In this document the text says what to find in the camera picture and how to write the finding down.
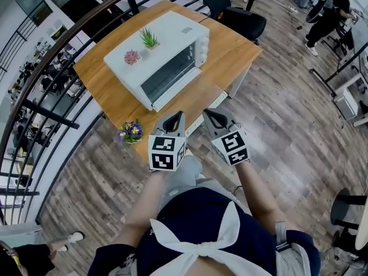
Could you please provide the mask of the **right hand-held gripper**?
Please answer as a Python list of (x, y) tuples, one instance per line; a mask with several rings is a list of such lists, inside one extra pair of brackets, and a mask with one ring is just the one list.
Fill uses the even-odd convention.
[(202, 116), (211, 138), (214, 139), (212, 145), (223, 161), (229, 166), (250, 161), (245, 129), (235, 125), (230, 113), (221, 108), (207, 108)]

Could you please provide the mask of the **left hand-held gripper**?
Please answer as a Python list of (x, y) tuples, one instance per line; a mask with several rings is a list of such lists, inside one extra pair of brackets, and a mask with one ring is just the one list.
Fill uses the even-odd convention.
[(148, 138), (149, 168), (176, 171), (185, 155), (185, 114), (179, 110), (159, 119)]

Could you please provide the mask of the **white oven door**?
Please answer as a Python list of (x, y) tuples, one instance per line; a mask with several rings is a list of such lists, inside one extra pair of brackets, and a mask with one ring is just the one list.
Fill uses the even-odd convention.
[(215, 76), (197, 76), (178, 95), (176, 95), (162, 110), (151, 113), (151, 119), (146, 120), (149, 129), (160, 118), (179, 110), (185, 114), (185, 135), (190, 136), (203, 122), (202, 111), (208, 108), (232, 84), (233, 79), (228, 74)]

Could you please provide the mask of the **person's right forearm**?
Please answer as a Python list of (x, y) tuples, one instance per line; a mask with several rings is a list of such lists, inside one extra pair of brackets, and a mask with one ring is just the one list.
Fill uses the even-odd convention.
[(286, 222), (285, 214), (250, 162), (239, 163), (235, 168), (252, 216), (275, 235), (275, 223)]

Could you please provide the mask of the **person's left forearm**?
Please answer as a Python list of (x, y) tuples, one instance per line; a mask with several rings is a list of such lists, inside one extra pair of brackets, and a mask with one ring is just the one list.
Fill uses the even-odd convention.
[(142, 236), (151, 226), (150, 219), (157, 218), (164, 190), (163, 173), (154, 172), (146, 180), (139, 198), (125, 218), (121, 232), (112, 244), (126, 244), (134, 248), (139, 245)]

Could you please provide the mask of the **white toaster oven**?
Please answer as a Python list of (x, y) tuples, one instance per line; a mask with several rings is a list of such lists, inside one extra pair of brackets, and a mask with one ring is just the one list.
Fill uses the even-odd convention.
[[(143, 106), (158, 112), (201, 73), (208, 57), (209, 29), (174, 11), (144, 28), (157, 37), (158, 47), (146, 48), (138, 30), (107, 54), (104, 62)], [(141, 56), (132, 66), (124, 62), (131, 49)]]

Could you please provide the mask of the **person's grey trousers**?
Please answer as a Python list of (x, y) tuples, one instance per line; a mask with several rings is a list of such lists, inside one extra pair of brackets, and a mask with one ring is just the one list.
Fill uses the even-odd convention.
[(205, 180), (196, 180), (202, 172), (202, 164), (194, 156), (185, 156), (175, 172), (165, 172), (164, 174), (164, 192), (160, 200), (159, 211), (161, 211), (174, 197), (186, 191), (199, 189), (201, 187), (211, 189), (221, 195), (229, 198), (244, 209), (240, 201), (223, 188), (221, 184), (212, 178)]

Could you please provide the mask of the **pink succulent in white pot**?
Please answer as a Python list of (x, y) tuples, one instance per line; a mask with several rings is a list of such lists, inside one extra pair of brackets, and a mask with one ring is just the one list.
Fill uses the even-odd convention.
[(134, 65), (141, 59), (141, 56), (138, 51), (130, 50), (126, 51), (124, 55), (124, 62), (130, 66)]

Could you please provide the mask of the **person's navy top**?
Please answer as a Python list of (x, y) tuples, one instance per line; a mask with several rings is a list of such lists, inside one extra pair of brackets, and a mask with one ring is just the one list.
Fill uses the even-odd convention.
[[(200, 244), (217, 240), (229, 198), (201, 187), (174, 197), (157, 215), (181, 242)], [(275, 223), (271, 234), (251, 211), (235, 203), (240, 231), (237, 241), (224, 251), (260, 266), (272, 276), (319, 276), (320, 255), (312, 238), (284, 221)], [(97, 249), (88, 276), (150, 276), (179, 252), (161, 246), (149, 228), (134, 248), (111, 244)], [(236, 276), (225, 265), (198, 257), (185, 276)]]

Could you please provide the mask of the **green succulent in white pot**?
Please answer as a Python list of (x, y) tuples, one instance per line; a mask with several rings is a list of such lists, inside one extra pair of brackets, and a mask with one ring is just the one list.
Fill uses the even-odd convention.
[(159, 46), (160, 43), (157, 37), (149, 28), (143, 28), (139, 30), (139, 33), (142, 43), (146, 48), (153, 50)]

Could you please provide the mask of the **black office chair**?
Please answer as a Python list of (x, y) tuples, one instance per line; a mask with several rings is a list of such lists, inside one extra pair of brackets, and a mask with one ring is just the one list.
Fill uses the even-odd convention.
[(231, 6), (231, 0), (203, 0), (210, 10), (210, 18), (234, 30), (238, 34), (258, 44), (267, 20), (251, 12), (254, 0), (249, 0), (245, 9)]

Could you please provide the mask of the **black railing with brown handrail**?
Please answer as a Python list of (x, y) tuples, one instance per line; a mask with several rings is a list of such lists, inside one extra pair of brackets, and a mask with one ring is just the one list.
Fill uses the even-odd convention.
[[(0, 178), (6, 179), (5, 184), (0, 185), (0, 225), (19, 224), (27, 220), (31, 204), (40, 194), (37, 188), (42, 176), (35, 178), (34, 173), (38, 168), (44, 172), (50, 161), (50, 158), (44, 163), (40, 161), (43, 153), (61, 126), (65, 126), (67, 131), (80, 127), (77, 119), (92, 98), (88, 97), (83, 102), (73, 118), (68, 117), (86, 92), (74, 68), (77, 57), (92, 43), (101, 41), (111, 31), (139, 14), (140, 7), (151, 1), (104, 0), (61, 35), (26, 80), (0, 141)], [(189, 7), (199, 1), (192, 0), (184, 6)], [(84, 28), (92, 29), (94, 33), (80, 47), (73, 49), (51, 77), (48, 86), (41, 91), (40, 98), (34, 102), (29, 100), (32, 89), (49, 70), (52, 61), (61, 51), (67, 50), (67, 46)]]

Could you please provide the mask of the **white tied scarf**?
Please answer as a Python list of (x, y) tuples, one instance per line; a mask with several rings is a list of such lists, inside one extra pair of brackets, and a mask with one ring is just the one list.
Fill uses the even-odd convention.
[(157, 242), (163, 247), (180, 253), (180, 256), (160, 267), (150, 276), (185, 276), (200, 256), (225, 265), (236, 276), (272, 276), (249, 260), (224, 251), (237, 241), (240, 231), (240, 219), (233, 201), (228, 204), (224, 212), (216, 241), (200, 244), (179, 241), (160, 221), (151, 219), (150, 223)]

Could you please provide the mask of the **white computer tower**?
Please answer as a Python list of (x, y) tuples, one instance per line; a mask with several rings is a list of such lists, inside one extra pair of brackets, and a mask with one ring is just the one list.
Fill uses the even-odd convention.
[(333, 101), (345, 120), (351, 120), (358, 115), (358, 103), (347, 88), (336, 92)]

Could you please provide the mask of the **pale round table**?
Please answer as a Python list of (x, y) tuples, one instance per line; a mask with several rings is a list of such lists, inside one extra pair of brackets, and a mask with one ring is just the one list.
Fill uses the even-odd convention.
[(368, 243), (368, 196), (364, 205), (362, 219), (355, 239), (355, 249), (361, 250)]

